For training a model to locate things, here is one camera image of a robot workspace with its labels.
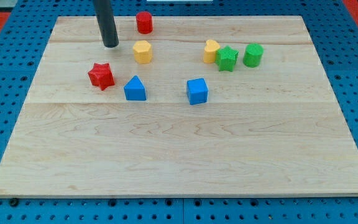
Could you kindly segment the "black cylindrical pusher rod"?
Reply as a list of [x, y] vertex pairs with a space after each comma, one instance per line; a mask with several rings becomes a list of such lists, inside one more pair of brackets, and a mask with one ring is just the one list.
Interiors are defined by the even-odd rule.
[[93, 5], [104, 46], [107, 48], [117, 47], [119, 45], [119, 38], [111, 1], [93, 0]]

